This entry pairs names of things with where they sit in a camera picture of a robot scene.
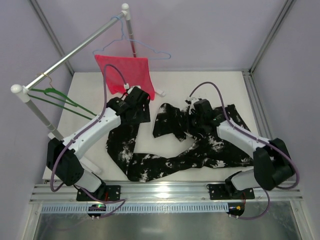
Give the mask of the black white tie-dye trousers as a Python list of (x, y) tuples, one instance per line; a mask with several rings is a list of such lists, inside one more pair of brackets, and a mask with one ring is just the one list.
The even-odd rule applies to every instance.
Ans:
[(151, 153), (136, 153), (135, 146), (139, 125), (121, 125), (108, 134), (106, 151), (114, 163), (132, 182), (150, 182), (178, 171), (191, 168), (251, 167), (253, 160), (232, 143), (220, 139), (215, 133), (195, 133), (189, 127), (193, 116), (189, 107), (179, 109), (163, 103), (157, 112), (152, 135), (158, 138), (173, 134), (179, 141), (187, 137), (194, 143), (187, 150), (173, 157)]

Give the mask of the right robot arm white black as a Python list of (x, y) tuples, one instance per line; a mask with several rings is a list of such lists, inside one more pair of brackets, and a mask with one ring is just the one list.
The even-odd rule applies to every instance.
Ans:
[(271, 191), (296, 173), (281, 139), (270, 140), (252, 135), (229, 118), (226, 111), (215, 115), (206, 99), (189, 97), (186, 102), (189, 105), (189, 130), (192, 134), (227, 141), (253, 160), (251, 170), (236, 172), (225, 180), (224, 188), (230, 198), (239, 197), (252, 188)]

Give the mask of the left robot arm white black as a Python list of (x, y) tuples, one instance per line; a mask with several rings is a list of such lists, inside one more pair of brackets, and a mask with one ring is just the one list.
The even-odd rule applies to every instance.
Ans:
[(114, 97), (105, 103), (100, 114), (62, 140), (54, 137), (48, 143), (46, 166), (51, 180), (58, 177), (66, 186), (76, 186), (89, 200), (106, 202), (106, 184), (80, 163), (84, 154), (104, 135), (123, 125), (150, 121), (150, 95), (138, 86), (131, 87), (124, 99)]

